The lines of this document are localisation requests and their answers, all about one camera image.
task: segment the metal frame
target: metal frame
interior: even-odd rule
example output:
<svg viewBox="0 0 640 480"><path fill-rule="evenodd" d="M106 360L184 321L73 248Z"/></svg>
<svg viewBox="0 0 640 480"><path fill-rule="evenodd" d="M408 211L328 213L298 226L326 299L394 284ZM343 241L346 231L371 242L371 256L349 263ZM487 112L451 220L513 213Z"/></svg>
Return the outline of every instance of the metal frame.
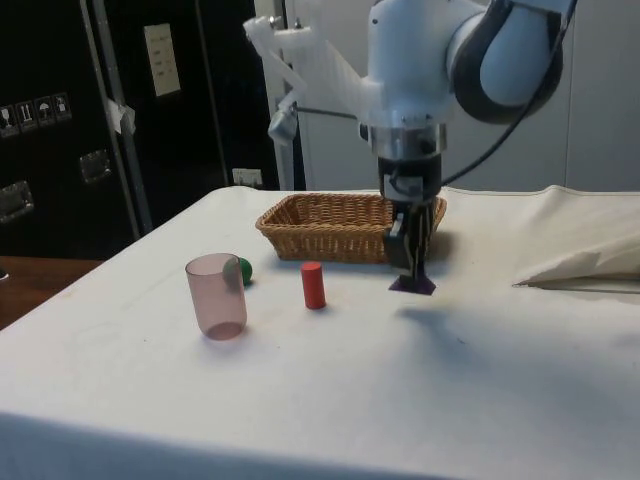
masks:
<svg viewBox="0 0 640 480"><path fill-rule="evenodd" d="M87 0L80 0L80 3L84 5L84 10L87 12L88 20L89 15L88 9L86 8L86 2ZM124 90L122 89L122 82L120 81L120 72L118 70L116 53L113 47L113 41L111 39L111 30L109 29L109 20L107 18L106 8L104 6L104 0L92 0L92 5L96 17L96 24L98 27L98 35L101 44L100 46L102 47L102 52L104 54L104 60L107 68L107 78L109 79L109 84L111 86L111 91L114 97L113 100L118 105L124 106L126 105ZM145 192L144 183L142 181L140 161L138 160L135 141L133 139L134 132L132 131L132 125L130 125L130 122L128 122L124 118L123 121L120 122L120 128L122 130L122 140L124 144L124 151L127 156L129 174L131 175L131 181L133 183L133 195L135 198L136 206L138 207L138 213L140 215L142 234L146 235L153 230L153 223L151 221L151 210L149 209L147 194Z"/></svg>
<svg viewBox="0 0 640 480"><path fill-rule="evenodd" d="M198 21L198 34L200 35L200 44L202 47L202 59L207 74L207 88L209 89L209 101L211 102L211 111L213 112L213 123L216 129L216 138L218 139L218 154L222 161L222 173L224 174L224 185L228 187L229 183L229 170L227 169L227 162L224 158L224 149L222 148L222 132L220 131L220 121L218 120L218 108L216 105L215 92L213 90L213 79L211 78L211 64L209 62L209 50L207 49L207 41L204 36L204 24L202 22L202 9L200 8L200 1L195 0L196 20Z"/></svg>
<svg viewBox="0 0 640 480"><path fill-rule="evenodd" d="M91 51L91 59L93 61L93 67L96 74L96 81L98 82L98 89L100 91L100 96L102 97L102 105L103 105L105 118L107 120L107 124L111 125L111 121L109 119L109 106L108 106L109 99L107 97L107 89L104 83L104 78L102 76L102 69L100 68L100 59L98 57L98 49L93 36L93 27L91 26L91 18L89 16L87 0L80 0L80 10L82 11L82 20L84 22L84 28L87 33L87 40L89 42L89 50ZM120 183L122 185L123 195L125 198L125 203L127 205L129 222L131 223L131 229L133 230L133 237L135 240L139 240L140 229L138 227L138 220L136 217L133 200L131 198L129 181L127 180L124 161L122 159L122 154L120 153L120 148L118 146L118 141L116 139L115 132L111 128L109 128L109 138L111 141L111 148L113 150L113 155L115 157L115 162L118 165L118 174L120 176Z"/></svg>

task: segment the sticker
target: sticker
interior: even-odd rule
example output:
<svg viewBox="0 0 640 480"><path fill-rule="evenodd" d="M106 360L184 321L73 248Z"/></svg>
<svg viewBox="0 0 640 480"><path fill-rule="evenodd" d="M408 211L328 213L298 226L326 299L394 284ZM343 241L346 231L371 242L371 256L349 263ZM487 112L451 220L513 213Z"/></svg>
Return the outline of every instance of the sticker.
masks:
<svg viewBox="0 0 640 480"><path fill-rule="evenodd" d="M56 93L53 95L53 111L55 112L57 121L71 120L73 115L71 114L71 107L69 106L69 97L66 93Z"/></svg>
<svg viewBox="0 0 640 480"><path fill-rule="evenodd" d="M171 25L151 25L144 27L147 53L151 64L151 75L156 97L180 91L180 77L173 50Z"/></svg>
<svg viewBox="0 0 640 480"><path fill-rule="evenodd" d="M41 127L47 127L56 123L56 114L53 111L51 97L43 97L36 100L36 116Z"/></svg>
<svg viewBox="0 0 640 480"><path fill-rule="evenodd" d="M35 130L38 128L38 120L36 111L33 108L33 102L16 103L16 114L18 115L18 124L22 133Z"/></svg>
<svg viewBox="0 0 640 480"><path fill-rule="evenodd" d="M0 107L0 138L9 138L19 134L20 128L13 105Z"/></svg>

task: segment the red cylinder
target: red cylinder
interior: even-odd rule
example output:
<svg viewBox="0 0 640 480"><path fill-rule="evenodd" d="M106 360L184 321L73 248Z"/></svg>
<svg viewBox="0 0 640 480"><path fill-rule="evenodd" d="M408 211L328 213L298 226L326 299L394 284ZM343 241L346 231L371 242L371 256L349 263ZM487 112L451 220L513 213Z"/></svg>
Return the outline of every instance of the red cylinder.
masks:
<svg viewBox="0 0 640 480"><path fill-rule="evenodd" d="M308 262L302 265L302 287L304 288L304 302L311 310L320 310L327 306L324 296L324 281L322 279L322 264Z"/></svg>

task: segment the wicker basket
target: wicker basket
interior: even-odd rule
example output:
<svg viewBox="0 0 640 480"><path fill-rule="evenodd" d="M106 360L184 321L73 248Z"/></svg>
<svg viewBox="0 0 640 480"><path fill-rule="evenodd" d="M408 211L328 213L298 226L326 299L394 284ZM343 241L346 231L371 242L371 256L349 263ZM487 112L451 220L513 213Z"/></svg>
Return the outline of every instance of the wicker basket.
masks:
<svg viewBox="0 0 640 480"><path fill-rule="evenodd" d="M438 228L447 202L437 199ZM256 228L282 260L340 263L389 263L384 234L393 207L380 195L297 194L285 198L258 219Z"/></svg>

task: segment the wall outlet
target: wall outlet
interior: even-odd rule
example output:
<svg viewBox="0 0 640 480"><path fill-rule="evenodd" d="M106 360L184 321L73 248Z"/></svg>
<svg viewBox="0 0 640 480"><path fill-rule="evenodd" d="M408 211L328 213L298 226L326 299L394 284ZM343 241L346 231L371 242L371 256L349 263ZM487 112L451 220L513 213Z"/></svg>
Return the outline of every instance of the wall outlet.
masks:
<svg viewBox="0 0 640 480"><path fill-rule="evenodd" d="M257 188L262 186L262 171L258 168L234 168L234 185Z"/></svg>

